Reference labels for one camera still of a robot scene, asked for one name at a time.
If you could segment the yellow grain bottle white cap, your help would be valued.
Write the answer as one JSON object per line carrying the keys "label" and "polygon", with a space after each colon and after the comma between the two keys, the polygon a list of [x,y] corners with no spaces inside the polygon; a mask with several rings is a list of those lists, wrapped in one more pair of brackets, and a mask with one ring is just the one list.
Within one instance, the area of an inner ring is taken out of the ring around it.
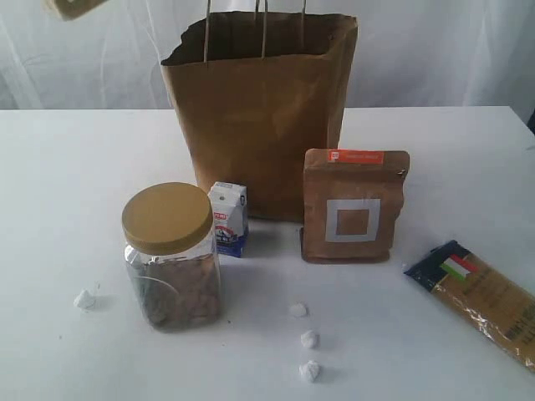
{"label": "yellow grain bottle white cap", "polygon": [[44,6],[63,21],[72,21],[93,11],[107,0],[44,0]]}

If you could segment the brown paper shopping bag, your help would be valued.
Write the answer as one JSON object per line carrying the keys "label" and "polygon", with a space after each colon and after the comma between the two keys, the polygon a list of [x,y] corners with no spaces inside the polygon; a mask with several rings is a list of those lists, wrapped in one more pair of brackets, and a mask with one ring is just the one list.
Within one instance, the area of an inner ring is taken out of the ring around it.
{"label": "brown paper shopping bag", "polygon": [[251,216],[303,218],[307,150],[339,143],[359,33],[339,13],[207,12],[162,60],[196,182],[247,188]]}

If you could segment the small blue white milk carton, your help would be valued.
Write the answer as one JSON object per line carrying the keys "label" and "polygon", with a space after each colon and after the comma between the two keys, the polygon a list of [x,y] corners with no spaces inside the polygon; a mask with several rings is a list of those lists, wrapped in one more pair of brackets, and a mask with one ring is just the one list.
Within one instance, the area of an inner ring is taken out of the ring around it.
{"label": "small blue white milk carton", "polygon": [[248,236],[247,187],[216,181],[208,197],[219,254],[241,257]]}

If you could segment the brown kraft pouch orange label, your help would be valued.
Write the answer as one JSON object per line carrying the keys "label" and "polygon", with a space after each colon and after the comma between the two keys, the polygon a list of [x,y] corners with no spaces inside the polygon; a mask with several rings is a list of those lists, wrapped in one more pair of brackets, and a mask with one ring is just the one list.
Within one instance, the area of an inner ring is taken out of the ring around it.
{"label": "brown kraft pouch orange label", "polygon": [[388,260],[409,169],[404,150],[308,150],[303,259],[321,264]]}

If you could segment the nut jar with gold lid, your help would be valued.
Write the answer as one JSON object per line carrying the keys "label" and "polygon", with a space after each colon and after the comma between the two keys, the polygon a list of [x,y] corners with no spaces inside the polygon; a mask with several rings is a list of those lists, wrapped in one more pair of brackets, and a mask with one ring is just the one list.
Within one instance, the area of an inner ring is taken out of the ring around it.
{"label": "nut jar with gold lid", "polygon": [[206,325],[221,313],[221,278],[212,208],[200,188],[148,187],[121,216],[127,272],[147,322],[172,332]]}

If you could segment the white paper wad upper centre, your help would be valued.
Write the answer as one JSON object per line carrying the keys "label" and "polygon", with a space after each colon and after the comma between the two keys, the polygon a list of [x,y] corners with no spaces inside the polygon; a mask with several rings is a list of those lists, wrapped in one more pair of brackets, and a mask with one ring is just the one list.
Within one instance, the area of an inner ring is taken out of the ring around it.
{"label": "white paper wad upper centre", "polygon": [[304,303],[297,302],[290,306],[289,313],[292,317],[306,317],[308,315],[308,307]]}

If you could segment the white paper wad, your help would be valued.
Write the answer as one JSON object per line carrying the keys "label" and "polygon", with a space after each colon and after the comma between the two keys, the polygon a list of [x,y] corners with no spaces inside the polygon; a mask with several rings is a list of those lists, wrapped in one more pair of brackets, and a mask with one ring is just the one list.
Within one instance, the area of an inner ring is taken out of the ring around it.
{"label": "white paper wad", "polygon": [[306,349],[315,349],[320,342],[320,335],[315,330],[308,330],[300,336],[301,344]]}
{"label": "white paper wad", "polygon": [[300,378],[307,383],[314,383],[321,371],[322,366],[315,360],[308,360],[298,367]]}
{"label": "white paper wad", "polygon": [[83,289],[74,299],[74,306],[83,310],[89,310],[95,303],[96,297],[86,289]]}
{"label": "white paper wad", "polygon": [[290,306],[289,313],[292,317],[306,317],[308,315],[308,307],[304,303],[297,302]]}

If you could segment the white paper wad middle centre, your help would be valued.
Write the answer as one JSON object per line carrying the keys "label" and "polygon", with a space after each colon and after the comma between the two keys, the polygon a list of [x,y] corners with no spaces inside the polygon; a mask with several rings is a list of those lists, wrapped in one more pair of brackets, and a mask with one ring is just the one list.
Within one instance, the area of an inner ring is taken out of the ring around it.
{"label": "white paper wad middle centre", "polygon": [[315,349],[320,342],[320,335],[315,330],[308,330],[300,336],[301,344],[306,349]]}

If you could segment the white paper wad lower centre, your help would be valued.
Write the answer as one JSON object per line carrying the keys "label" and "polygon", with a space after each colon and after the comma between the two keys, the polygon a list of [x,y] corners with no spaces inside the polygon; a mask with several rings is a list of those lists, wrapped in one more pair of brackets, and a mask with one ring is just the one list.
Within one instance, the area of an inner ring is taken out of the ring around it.
{"label": "white paper wad lower centre", "polygon": [[322,366],[315,360],[308,360],[298,367],[300,378],[307,383],[314,383],[321,371]]}

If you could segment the white backdrop curtain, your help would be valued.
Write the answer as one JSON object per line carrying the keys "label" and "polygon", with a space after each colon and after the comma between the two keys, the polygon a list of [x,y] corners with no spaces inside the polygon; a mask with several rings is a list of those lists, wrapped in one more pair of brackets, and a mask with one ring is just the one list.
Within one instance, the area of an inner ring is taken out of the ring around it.
{"label": "white backdrop curtain", "polygon": [[[181,33],[251,1],[108,1],[64,21],[42,1],[1,4],[3,109],[166,109],[160,61]],[[271,1],[273,12],[359,20],[350,107],[534,109],[531,1]]]}

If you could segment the white paper wad far left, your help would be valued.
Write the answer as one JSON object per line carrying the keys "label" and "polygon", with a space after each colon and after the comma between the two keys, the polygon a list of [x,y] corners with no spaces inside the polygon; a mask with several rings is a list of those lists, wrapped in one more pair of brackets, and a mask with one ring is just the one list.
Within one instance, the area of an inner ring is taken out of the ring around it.
{"label": "white paper wad far left", "polygon": [[74,306],[83,310],[89,310],[95,303],[96,297],[86,289],[83,289],[74,299]]}

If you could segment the spaghetti packet with Italian flag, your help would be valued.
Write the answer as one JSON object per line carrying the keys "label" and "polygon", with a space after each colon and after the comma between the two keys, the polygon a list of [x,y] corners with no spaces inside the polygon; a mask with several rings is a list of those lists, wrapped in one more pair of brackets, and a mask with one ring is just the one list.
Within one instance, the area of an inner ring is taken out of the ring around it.
{"label": "spaghetti packet with Italian flag", "polygon": [[404,274],[534,370],[534,295],[457,241],[434,248]]}

